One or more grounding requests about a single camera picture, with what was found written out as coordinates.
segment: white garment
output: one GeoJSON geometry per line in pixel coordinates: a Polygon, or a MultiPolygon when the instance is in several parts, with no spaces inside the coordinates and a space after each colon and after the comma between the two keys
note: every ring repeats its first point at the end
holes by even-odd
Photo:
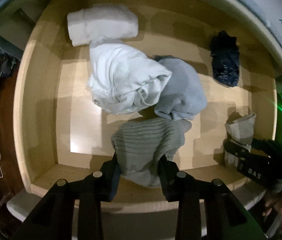
{"type": "Polygon", "coordinates": [[[159,101],[172,72],[119,40],[90,45],[93,102],[111,114],[138,112],[159,101]]]}
{"type": "Polygon", "coordinates": [[[138,18],[122,4],[94,5],[68,14],[68,34],[74,47],[100,36],[133,38],[138,35],[138,18]]]}

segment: metal screw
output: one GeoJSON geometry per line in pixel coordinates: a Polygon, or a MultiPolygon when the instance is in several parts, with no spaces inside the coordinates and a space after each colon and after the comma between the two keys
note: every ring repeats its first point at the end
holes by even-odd
{"type": "Polygon", "coordinates": [[[102,172],[101,171],[95,171],[94,173],[93,173],[93,177],[95,177],[95,178],[100,178],[100,177],[102,177],[102,172]]]}
{"type": "Polygon", "coordinates": [[[216,186],[221,186],[223,184],[222,180],[220,179],[214,179],[212,182],[216,186]]]}
{"type": "Polygon", "coordinates": [[[177,173],[177,177],[178,178],[185,178],[185,176],[186,176],[186,173],[185,172],[183,172],[183,171],[179,171],[178,173],[177,173]]]}
{"type": "Polygon", "coordinates": [[[65,179],[59,179],[56,184],[61,187],[64,186],[66,184],[66,180],[65,179]]]}

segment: gray cloth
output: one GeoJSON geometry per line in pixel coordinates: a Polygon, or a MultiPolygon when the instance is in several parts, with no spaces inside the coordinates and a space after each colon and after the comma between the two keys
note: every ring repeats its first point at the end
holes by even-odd
{"type": "MultiPolygon", "coordinates": [[[[230,141],[246,148],[249,152],[254,138],[256,116],[256,114],[248,114],[226,124],[226,131],[230,135],[230,141]]],[[[224,160],[228,169],[237,169],[238,157],[225,151],[224,160]]]]}
{"type": "Polygon", "coordinates": [[[161,117],[122,125],[111,137],[122,176],[144,187],[159,187],[158,161],[164,154],[172,161],[190,128],[187,120],[161,117]]]}
{"type": "Polygon", "coordinates": [[[172,76],[163,89],[154,112],[170,120],[193,120],[207,106],[197,72],[183,60],[172,56],[162,57],[158,63],[170,70],[172,76]]]}

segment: dark blue knit fabric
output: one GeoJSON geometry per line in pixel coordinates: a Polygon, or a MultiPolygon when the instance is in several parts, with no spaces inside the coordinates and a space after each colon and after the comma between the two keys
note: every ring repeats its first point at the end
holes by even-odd
{"type": "Polygon", "coordinates": [[[221,31],[210,43],[214,79],[229,87],[236,87],[239,81],[239,48],[236,40],[236,37],[221,31]]]}

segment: folded clothing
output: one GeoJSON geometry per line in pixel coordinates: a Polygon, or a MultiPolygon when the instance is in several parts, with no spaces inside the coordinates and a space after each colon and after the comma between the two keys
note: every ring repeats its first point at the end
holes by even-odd
{"type": "Polygon", "coordinates": [[[138,112],[159,101],[171,71],[119,40],[90,45],[93,72],[88,82],[94,104],[111,114],[138,112]]]}
{"type": "Polygon", "coordinates": [[[68,14],[68,33],[73,46],[90,44],[105,36],[110,39],[138,35],[138,18],[122,4],[98,4],[68,14]]]}
{"type": "Polygon", "coordinates": [[[229,87],[237,86],[239,81],[239,48],[236,40],[236,37],[221,31],[210,43],[214,79],[229,87]]]}
{"type": "Polygon", "coordinates": [[[173,56],[156,56],[158,63],[172,72],[154,112],[170,120],[189,119],[207,106],[207,99],[197,72],[192,66],[173,56]]]}
{"type": "MultiPolygon", "coordinates": [[[[246,148],[249,152],[254,138],[256,116],[256,114],[248,114],[226,124],[226,131],[230,136],[230,141],[246,148]]],[[[225,151],[224,160],[228,169],[237,169],[238,157],[225,151]]]]}
{"type": "Polygon", "coordinates": [[[144,187],[159,187],[160,158],[165,154],[172,161],[190,128],[187,120],[162,117],[122,125],[111,137],[122,176],[144,187]]]}

